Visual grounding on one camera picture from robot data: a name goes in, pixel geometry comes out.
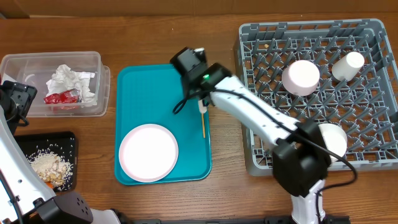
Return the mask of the pink round bowl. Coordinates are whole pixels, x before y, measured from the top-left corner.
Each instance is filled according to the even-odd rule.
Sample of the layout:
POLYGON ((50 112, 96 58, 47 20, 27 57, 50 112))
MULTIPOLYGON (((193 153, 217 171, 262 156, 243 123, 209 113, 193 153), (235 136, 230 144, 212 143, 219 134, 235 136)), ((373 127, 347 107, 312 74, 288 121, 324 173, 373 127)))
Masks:
POLYGON ((298 60, 282 72, 284 88, 297 96, 311 95, 317 89, 319 79, 319 69, 308 60, 298 60))

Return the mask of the large pink plate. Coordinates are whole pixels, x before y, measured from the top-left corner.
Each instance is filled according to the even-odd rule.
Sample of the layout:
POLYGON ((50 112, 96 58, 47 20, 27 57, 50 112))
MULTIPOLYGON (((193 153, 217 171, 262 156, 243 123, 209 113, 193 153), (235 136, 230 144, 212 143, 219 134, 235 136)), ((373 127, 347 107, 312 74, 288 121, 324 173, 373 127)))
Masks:
POLYGON ((158 124, 143 124, 126 134, 119 147, 119 163, 124 173, 143 183, 166 177, 178 160, 174 135, 158 124))

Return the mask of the white napkin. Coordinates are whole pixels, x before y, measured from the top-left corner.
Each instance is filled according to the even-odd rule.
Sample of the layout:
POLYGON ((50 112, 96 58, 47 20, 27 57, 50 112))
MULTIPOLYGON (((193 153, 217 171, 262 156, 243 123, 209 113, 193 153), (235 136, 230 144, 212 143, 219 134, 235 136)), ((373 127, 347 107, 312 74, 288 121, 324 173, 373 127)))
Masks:
POLYGON ((75 88, 80 92, 81 101, 89 103, 94 100, 95 94, 91 92, 90 80, 95 77, 92 72, 75 72, 75 88))

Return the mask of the white paper cup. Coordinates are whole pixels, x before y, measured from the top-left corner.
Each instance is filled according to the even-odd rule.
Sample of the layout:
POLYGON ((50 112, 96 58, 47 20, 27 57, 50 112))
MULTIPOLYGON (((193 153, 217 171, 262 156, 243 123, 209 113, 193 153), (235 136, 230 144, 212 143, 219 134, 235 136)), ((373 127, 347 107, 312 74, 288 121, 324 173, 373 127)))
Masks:
POLYGON ((337 61, 331 69, 335 79, 351 81, 364 65, 364 57, 359 52, 350 52, 337 61))

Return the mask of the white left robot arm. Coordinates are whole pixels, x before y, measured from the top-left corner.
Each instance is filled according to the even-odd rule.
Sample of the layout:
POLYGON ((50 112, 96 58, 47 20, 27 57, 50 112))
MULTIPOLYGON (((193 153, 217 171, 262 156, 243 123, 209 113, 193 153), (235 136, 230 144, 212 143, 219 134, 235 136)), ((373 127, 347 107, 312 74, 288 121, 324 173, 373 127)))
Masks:
POLYGON ((117 224, 114 210, 95 210, 76 192, 56 195, 37 175, 14 133, 27 126, 36 88, 1 84, 1 223, 117 224))

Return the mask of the white paper tissue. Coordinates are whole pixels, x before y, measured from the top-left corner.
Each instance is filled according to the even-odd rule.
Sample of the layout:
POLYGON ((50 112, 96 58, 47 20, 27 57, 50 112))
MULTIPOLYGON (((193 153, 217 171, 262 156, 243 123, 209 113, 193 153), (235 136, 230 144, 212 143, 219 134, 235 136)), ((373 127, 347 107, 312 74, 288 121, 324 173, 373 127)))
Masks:
POLYGON ((61 93, 71 89, 81 89, 80 75, 74 72, 68 65, 60 65, 52 78, 46 83, 48 95, 61 93))

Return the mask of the red snack wrapper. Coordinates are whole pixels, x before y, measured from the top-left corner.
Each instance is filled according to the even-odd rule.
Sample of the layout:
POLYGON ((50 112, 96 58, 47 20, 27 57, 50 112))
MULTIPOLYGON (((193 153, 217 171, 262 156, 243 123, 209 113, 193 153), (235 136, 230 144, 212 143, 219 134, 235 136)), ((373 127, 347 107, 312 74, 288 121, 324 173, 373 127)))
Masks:
POLYGON ((61 103, 79 103, 80 91, 76 88, 54 93, 44 98, 45 104, 61 104, 61 103))

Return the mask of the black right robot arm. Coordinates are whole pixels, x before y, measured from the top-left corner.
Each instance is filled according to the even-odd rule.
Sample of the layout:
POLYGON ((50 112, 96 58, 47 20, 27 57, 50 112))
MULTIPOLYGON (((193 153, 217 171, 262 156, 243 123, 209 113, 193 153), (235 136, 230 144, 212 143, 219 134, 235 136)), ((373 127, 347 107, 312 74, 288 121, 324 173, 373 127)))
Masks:
POLYGON ((272 175, 292 197, 295 223, 322 223, 321 194, 331 158, 319 126, 300 122, 268 105, 219 63, 207 64, 203 49, 183 48, 170 59, 181 76, 183 95, 173 112, 193 98, 238 119, 271 150, 272 175))

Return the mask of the wooden chopstick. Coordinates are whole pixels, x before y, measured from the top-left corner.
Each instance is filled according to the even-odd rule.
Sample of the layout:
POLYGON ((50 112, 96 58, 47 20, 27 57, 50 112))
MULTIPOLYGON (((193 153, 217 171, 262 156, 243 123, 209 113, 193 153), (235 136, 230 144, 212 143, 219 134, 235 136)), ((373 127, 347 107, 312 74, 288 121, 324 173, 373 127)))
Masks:
POLYGON ((204 118, 204 113, 201 113, 201 126, 202 126, 202 134, 203 138, 206 138, 206 131, 205 131, 205 118, 204 118))

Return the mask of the white round bowl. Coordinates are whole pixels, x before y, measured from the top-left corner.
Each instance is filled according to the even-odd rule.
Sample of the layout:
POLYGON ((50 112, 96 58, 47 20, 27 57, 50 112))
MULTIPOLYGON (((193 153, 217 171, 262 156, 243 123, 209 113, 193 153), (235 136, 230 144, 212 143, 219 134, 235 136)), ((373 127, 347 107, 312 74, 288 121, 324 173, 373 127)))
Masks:
POLYGON ((348 147, 348 138, 343 129, 331 123, 319 124, 318 127, 324 138, 326 148, 343 157, 348 147))

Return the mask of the orange carrot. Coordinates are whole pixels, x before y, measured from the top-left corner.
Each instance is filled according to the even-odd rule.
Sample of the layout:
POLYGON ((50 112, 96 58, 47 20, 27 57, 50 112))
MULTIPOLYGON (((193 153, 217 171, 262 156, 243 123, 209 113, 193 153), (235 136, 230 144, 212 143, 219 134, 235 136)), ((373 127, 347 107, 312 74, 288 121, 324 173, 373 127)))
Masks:
POLYGON ((54 189, 54 185, 51 182, 46 182, 47 186, 50 187, 51 189, 54 189))

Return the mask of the white plastic fork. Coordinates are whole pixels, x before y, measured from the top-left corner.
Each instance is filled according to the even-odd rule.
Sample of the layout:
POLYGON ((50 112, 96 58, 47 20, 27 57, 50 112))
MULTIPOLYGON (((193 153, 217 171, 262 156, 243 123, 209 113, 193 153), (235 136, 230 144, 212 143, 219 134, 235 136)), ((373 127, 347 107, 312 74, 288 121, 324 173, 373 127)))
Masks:
POLYGON ((203 100, 198 100, 198 109, 201 114, 205 114, 207 112, 207 106, 204 105, 203 100))

